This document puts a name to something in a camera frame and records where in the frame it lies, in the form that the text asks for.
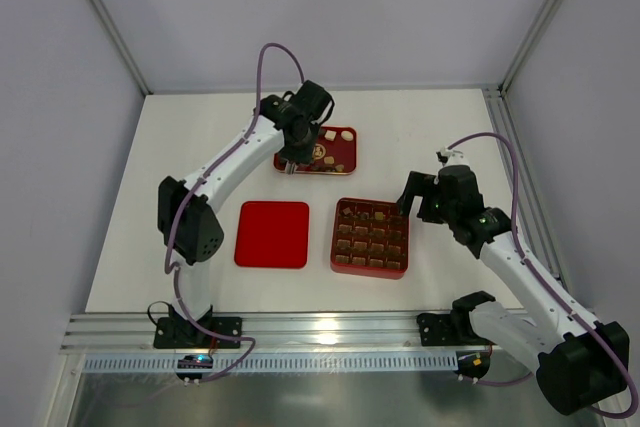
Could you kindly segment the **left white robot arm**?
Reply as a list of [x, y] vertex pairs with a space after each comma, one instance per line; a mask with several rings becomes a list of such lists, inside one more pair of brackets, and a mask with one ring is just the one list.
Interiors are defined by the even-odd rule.
[[233, 191], [266, 160], [275, 156], [292, 173], [313, 160], [322, 124], [335, 102], [329, 92], [307, 80], [294, 92], [258, 101], [254, 116], [238, 136], [199, 170], [177, 180], [166, 177], [158, 188], [157, 225], [166, 247], [166, 274], [174, 278], [173, 309], [203, 333], [212, 312], [209, 260], [224, 241], [217, 214]]

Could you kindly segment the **metal tweezers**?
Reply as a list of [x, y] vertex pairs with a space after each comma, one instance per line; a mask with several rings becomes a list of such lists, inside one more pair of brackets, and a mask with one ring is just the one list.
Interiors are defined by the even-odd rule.
[[285, 166], [285, 173], [287, 175], [293, 175], [297, 169], [297, 164], [293, 162], [287, 162]]

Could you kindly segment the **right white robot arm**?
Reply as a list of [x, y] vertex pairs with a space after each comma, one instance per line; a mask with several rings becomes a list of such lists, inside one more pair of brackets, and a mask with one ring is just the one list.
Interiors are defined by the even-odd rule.
[[412, 171], [397, 201], [401, 215], [421, 200], [418, 217], [449, 227], [455, 240], [493, 271], [530, 316], [524, 321], [498, 301], [468, 313], [473, 334], [498, 344], [534, 376], [548, 403], [563, 415], [595, 408], [627, 391], [630, 405], [611, 412], [626, 419], [639, 408], [629, 373], [630, 338], [616, 321], [603, 323], [577, 302], [527, 250], [517, 226], [499, 208], [485, 206], [477, 179], [466, 165], [447, 165], [436, 175]]

